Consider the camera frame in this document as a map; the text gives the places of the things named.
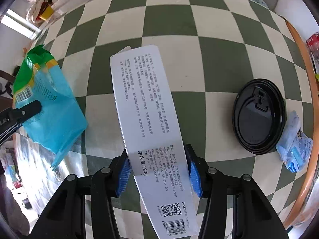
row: green checkered table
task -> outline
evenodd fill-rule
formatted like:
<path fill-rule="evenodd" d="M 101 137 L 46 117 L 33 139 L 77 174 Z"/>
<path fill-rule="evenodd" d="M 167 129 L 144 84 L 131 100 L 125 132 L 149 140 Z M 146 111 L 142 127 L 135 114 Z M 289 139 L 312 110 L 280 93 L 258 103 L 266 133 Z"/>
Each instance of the green checkered table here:
<path fill-rule="evenodd" d="M 226 175 L 252 175 L 280 219 L 287 217 L 306 168 L 291 173 L 277 151 L 261 156 L 246 151 L 235 138 L 231 118 L 240 88 L 266 78 L 279 88 L 287 112 L 296 110 L 304 133 L 313 135 L 305 64 L 280 16 L 250 0 L 92 0 L 43 30 L 33 46 L 39 44 L 58 61 L 88 121 L 68 156 L 70 172 L 77 172 L 80 163 L 83 175 L 93 174 L 122 153 L 109 58 L 126 46 L 155 44 L 183 142 Z M 17 137 L 30 147 L 29 138 Z M 206 201 L 194 196 L 194 203 L 200 225 Z M 113 206 L 120 236 L 157 238 L 132 176 Z M 89 211 L 86 221 L 91 233 Z M 231 232 L 229 198 L 225 237 Z"/>

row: bag barcode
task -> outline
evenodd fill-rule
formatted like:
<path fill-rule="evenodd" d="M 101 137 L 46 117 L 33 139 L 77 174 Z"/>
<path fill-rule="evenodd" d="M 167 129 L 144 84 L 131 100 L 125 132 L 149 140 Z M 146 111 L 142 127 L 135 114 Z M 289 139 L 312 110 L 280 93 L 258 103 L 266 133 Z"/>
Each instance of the bag barcode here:
<path fill-rule="evenodd" d="M 169 235 L 178 235 L 186 233 L 185 224 L 183 219 L 164 222 Z"/>
<path fill-rule="evenodd" d="M 21 91 L 15 95 L 15 99 L 17 102 L 21 102 L 21 101 L 24 101 L 27 98 L 31 97 L 32 94 L 33 94 L 33 92 L 31 90 L 31 87 L 27 86 L 23 91 Z"/>

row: blue plastic bag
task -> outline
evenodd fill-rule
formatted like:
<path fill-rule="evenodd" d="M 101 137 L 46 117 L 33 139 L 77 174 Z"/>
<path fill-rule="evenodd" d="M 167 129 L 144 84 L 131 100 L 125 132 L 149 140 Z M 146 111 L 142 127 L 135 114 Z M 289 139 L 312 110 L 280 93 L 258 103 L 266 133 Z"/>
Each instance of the blue plastic bag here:
<path fill-rule="evenodd" d="M 291 172 L 300 171 L 307 163 L 313 140 L 300 130 L 301 123 L 296 111 L 289 114 L 276 149 L 284 165 Z"/>
<path fill-rule="evenodd" d="M 56 154 L 51 165 L 55 169 L 87 121 L 58 63 L 42 45 L 26 55 L 13 85 L 13 98 L 16 108 L 34 100 L 41 102 L 41 112 L 23 127 L 34 142 Z"/>

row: qr code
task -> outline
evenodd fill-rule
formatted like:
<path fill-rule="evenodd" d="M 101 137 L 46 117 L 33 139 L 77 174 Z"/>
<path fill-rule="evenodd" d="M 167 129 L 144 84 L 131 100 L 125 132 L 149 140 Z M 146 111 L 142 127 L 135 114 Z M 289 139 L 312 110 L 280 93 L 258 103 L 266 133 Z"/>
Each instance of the qr code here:
<path fill-rule="evenodd" d="M 164 217 L 181 215 L 181 208 L 179 203 L 168 204 L 161 206 Z"/>

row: toothpaste box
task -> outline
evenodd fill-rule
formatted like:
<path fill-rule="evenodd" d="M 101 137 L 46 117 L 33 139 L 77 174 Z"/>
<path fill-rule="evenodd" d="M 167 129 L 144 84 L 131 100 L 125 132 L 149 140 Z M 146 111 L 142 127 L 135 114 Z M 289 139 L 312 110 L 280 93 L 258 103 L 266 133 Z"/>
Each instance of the toothpaste box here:
<path fill-rule="evenodd" d="M 110 58 L 125 148 L 159 239 L 197 233 L 189 172 L 158 47 L 127 47 Z"/>

